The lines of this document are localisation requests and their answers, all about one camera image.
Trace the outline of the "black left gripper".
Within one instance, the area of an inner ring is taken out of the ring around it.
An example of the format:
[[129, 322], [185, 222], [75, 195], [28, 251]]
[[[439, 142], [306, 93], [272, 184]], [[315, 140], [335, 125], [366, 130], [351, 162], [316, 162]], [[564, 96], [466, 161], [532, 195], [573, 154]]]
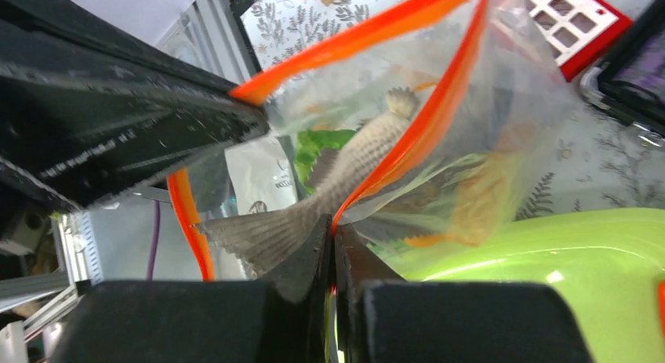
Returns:
[[1, 229], [102, 205], [264, 135], [234, 84], [71, 0], [1, 0]]

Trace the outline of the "green plastic tray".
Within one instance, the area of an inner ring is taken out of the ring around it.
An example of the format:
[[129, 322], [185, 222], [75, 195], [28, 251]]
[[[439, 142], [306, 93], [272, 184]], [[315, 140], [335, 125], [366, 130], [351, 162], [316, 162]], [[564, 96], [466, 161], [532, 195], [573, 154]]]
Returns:
[[530, 281], [571, 307], [598, 362], [661, 362], [656, 286], [664, 280], [664, 212], [624, 208], [509, 223], [477, 247], [376, 249], [412, 281]]

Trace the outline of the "clear zip top bag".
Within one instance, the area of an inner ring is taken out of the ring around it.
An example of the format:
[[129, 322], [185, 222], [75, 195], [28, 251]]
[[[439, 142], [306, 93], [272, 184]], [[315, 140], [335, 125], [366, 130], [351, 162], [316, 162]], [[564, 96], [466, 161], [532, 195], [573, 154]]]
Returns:
[[[385, 159], [332, 217], [375, 244], [446, 229], [456, 186], [492, 153], [524, 155], [524, 198], [549, 139], [575, 101], [525, 0], [405, 0], [260, 72], [231, 91], [271, 102], [279, 133], [361, 127], [386, 110], [389, 89], [420, 108]], [[169, 176], [176, 217], [199, 266], [214, 249], [198, 232], [192, 168]]]

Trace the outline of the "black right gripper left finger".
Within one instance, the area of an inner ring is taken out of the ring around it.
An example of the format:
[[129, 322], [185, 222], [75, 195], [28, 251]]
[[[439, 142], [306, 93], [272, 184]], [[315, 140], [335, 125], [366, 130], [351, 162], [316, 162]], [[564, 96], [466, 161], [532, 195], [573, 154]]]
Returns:
[[329, 225], [259, 280], [94, 285], [50, 361], [327, 362]]

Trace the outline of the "grey toy fish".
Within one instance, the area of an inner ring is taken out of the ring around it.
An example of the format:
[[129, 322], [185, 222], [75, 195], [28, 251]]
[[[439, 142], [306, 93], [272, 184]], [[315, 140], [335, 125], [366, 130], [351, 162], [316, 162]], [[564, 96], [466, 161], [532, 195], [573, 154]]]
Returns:
[[400, 140], [420, 108], [410, 88], [389, 89], [386, 110], [368, 120], [340, 149], [325, 147], [308, 185], [314, 192], [280, 210], [207, 220], [199, 233], [263, 276], [294, 253], [322, 215], [335, 215]]

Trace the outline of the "fried chicken toy piece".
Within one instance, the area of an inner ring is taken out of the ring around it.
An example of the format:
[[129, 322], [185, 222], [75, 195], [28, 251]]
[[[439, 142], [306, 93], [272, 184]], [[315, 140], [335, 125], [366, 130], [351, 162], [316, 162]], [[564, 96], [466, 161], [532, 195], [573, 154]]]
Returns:
[[524, 198], [520, 180], [524, 155], [492, 153], [469, 169], [455, 189], [452, 211], [444, 231], [415, 234], [403, 239], [412, 248], [441, 242], [478, 246], [495, 230], [512, 220]]

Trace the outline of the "green toy cabbage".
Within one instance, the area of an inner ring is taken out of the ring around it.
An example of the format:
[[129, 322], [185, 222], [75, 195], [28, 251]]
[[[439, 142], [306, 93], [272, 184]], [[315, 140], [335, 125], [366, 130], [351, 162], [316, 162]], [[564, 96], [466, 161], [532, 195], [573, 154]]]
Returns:
[[324, 147], [340, 149], [356, 132], [342, 130], [307, 130], [298, 132], [295, 140], [294, 169], [306, 194], [314, 192], [313, 187], [305, 184], [311, 173], [312, 165]]

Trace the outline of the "black poker chip case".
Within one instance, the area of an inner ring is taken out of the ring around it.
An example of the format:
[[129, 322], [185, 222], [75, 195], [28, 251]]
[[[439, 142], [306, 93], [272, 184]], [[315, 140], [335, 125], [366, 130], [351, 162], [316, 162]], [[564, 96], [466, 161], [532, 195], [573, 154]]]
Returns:
[[654, 0], [580, 79], [593, 107], [644, 147], [664, 150], [664, 0]]

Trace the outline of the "red white window brick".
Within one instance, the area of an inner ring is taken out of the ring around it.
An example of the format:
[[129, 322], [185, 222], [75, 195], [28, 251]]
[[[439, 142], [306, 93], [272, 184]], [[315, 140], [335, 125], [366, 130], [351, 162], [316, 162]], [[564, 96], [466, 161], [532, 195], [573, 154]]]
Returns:
[[570, 82], [598, 60], [632, 25], [632, 20], [605, 0], [525, 0]]

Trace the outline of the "red toy apple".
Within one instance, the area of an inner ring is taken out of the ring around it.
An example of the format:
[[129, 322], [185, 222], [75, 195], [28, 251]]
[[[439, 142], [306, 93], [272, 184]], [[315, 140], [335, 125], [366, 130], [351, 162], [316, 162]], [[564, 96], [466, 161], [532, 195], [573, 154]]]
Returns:
[[656, 286], [656, 300], [659, 312], [660, 330], [665, 336], [665, 281], [662, 280]]

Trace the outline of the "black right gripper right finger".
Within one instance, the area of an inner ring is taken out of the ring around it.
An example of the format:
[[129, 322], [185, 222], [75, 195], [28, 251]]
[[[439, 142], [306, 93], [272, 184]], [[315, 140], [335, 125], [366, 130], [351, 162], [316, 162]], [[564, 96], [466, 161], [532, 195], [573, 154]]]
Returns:
[[339, 227], [337, 336], [349, 362], [590, 362], [572, 311], [551, 287], [412, 282]]

